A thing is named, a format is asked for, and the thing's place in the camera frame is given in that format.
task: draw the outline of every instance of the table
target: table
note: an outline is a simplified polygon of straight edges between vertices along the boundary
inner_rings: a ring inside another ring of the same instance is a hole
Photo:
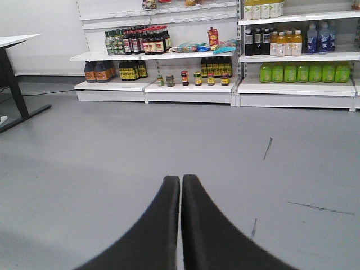
[[[15,100],[16,107],[19,110],[20,115],[21,115],[18,119],[13,120],[7,124],[1,125],[0,133],[30,119],[31,117],[33,117],[51,107],[51,104],[47,104],[41,108],[38,108],[37,110],[28,112],[28,108],[26,107],[26,103],[25,103],[23,94],[21,93],[20,87],[17,84],[16,78],[14,75],[14,71],[12,69],[10,60],[6,53],[6,49],[8,49],[12,46],[15,46],[17,44],[20,44],[22,42],[28,41],[30,38],[36,37],[38,35],[39,34],[17,35],[17,36],[13,36],[13,37],[0,37],[0,65],[4,69],[5,76],[7,78],[8,85],[10,87],[13,99]]]

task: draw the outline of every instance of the floor scuff mark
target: floor scuff mark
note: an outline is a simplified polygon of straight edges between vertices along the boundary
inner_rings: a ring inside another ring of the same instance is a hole
[[[299,204],[299,203],[293,202],[293,201],[288,201],[288,203],[289,203],[289,204],[301,205],[301,206],[305,206],[305,207],[310,207],[310,208],[318,209],[318,210],[325,210],[325,211],[335,212],[335,213],[339,213],[339,214],[355,215],[355,213],[352,213],[352,212],[338,211],[338,210],[334,210],[334,209],[328,209],[328,208],[319,207],[319,206],[314,206],[314,205],[309,205],[309,204]]]

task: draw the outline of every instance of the green bottle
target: green bottle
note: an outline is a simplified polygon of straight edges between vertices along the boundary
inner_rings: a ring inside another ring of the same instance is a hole
[[[309,82],[313,82],[313,83],[321,82],[321,76],[322,76],[322,64],[320,62],[314,62],[310,64]]]
[[[284,66],[281,63],[277,63],[272,68],[272,81],[274,83],[282,83],[284,81]]]
[[[298,65],[296,81],[299,83],[306,83],[309,81],[309,65],[307,63],[300,63]]]
[[[322,67],[322,79],[323,83],[333,83],[335,81],[336,66],[333,62],[325,62]]]
[[[272,67],[269,63],[263,63],[260,68],[260,82],[269,83],[272,79]]]
[[[340,62],[336,67],[335,82],[347,83],[350,79],[350,65],[348,62]]]
[[[285,72],[284,72],[284,82],[285,83],[295,83],[296,82],[296,75],[297,75],[297,67],[295,63],[290,62],[287,63],[285,66]]]

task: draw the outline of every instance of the jar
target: jar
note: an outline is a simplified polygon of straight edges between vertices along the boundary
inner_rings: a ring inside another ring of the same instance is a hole
[[[167,83],[168,87],[174,86],[175,85],[174,75],[167,75],[166,76],[166,83]]]
[[[157,76],[156,81],[157,81],[157,86],[163,86],[164,85],[163,76],[161,76],[161,75]]]
[[[230,76],[229,73],[223,73],[221,75],[221,85],[228,86],[230,84]]]
[[[203,79],[201,77],[201,72],[194,72],[193,77],[195,79],[195,85],[200,86],[203,83]]]
[[[187,71],[182,71],[181,72],[181,80],[182,80],[182,85],[183,86],[188,86],[189,85],[189,73]]]
[[[215,85],[214,73],[208,73],[208,85],[209,86]]]

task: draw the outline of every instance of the black cable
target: black cable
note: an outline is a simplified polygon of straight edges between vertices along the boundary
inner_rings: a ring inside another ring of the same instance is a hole
[[[54,94],[54,93],[62,93],[62,92],[72,92],[76,90],[65,90],[65,91],[54,91],[54,92],[47,92],[47,93],[39,93],[39,94],[22,94],[23,96],[41,96],[41,95],[47,95],[47,94]]]

